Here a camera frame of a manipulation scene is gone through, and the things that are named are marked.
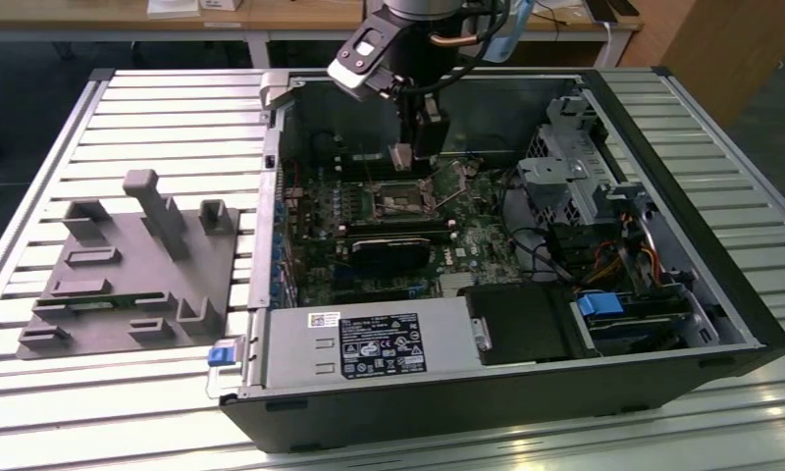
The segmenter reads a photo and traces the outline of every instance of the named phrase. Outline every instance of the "white sticker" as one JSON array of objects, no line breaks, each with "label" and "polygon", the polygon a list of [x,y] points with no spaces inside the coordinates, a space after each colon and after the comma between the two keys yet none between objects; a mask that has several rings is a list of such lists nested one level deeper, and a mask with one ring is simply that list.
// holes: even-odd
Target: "white sticker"
[{"label": "white sticker", "polygon": [[204,27],[241,27],[241,23],[204,23]]},{"label": "white sticker", "polygon": [[309,314],[309,328],[337,327],[339,321],[339,312],[313,312]]}]

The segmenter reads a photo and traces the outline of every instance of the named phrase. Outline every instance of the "wooden table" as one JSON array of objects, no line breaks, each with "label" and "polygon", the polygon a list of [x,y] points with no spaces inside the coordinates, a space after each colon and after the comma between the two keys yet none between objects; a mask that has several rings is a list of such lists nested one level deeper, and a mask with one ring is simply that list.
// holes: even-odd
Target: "wooden table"
[{"label": "wooden table", "polygon": [[[272,40],[345,40],[361,24],[361,0],[245,0],[236,12],[201,10],[200,17],[149,20],[148,0],[0,0],[0,41],[199,41],[240,40],[252,63],[269,68]],[[615,66],[635,18],[607,30],[584,8],[556,10],[568,23],[532,17],[523,41],[591,41],[604,45],[597,66]]]},{"label": "wooden table", "polygon": [[[345,40],[361,24],[361,0],[248,0],[249,53],[252,63],[269,68],[267,43],[273,40]],[[540,12],[544,17],[549,11]],[[596,67],[616,67],[635,31],[643,27],[636,17],[620,17],[611,28],[593,24],[584,7],[555,10],[555,17],[568,25],[557,26],[548,18],[532,16],[521,41],[588,41],[604,45]]]},{"label": "wooden table", "polygon": [[251,6],[150,20],[148,0],[0,0],[0,41],[245,41]]}]

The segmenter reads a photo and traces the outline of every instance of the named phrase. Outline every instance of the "motherboard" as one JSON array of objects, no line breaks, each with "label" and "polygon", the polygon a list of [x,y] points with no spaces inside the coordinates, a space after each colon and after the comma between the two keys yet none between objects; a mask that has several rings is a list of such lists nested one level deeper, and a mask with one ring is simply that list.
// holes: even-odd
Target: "motherboard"
[{"label": "motherboard", "polygon": [[376,155],[337,164],[284,179],[300,306],[456,296],[523,278],[499,216],[503,170],[472,156],[407,174]]}]

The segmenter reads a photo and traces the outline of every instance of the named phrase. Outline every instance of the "metal bracket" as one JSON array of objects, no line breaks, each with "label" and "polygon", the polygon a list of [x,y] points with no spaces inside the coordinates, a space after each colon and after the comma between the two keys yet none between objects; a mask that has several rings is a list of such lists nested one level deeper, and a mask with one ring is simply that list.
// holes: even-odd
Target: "metal bracket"
[{"label": "metal bracket", "polygon": [[287,70],[272,70],[261,75],[259,86],[259,99],[261,109],[273,110],[283,106],[291,99],[291,72]]}]

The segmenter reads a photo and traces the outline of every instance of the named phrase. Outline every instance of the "table leg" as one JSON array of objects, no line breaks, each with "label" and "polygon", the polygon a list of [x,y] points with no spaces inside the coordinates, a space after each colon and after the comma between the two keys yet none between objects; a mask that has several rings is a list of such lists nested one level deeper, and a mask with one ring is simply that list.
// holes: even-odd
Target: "table leg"
[{"label": "table leg", "polygon": [[271,56],[267,52],[268,36],[267,31],[251,31],[247,35],[249,59],[255,69],[271,68]]},{"label": "table leg", "polygon": [[605,43],[600,50],[597,62],[593,65],[600,68],[616,67],[619,60],[625,52],[628,40],[631,39],[631,31],[612,31],[611,41]]}]

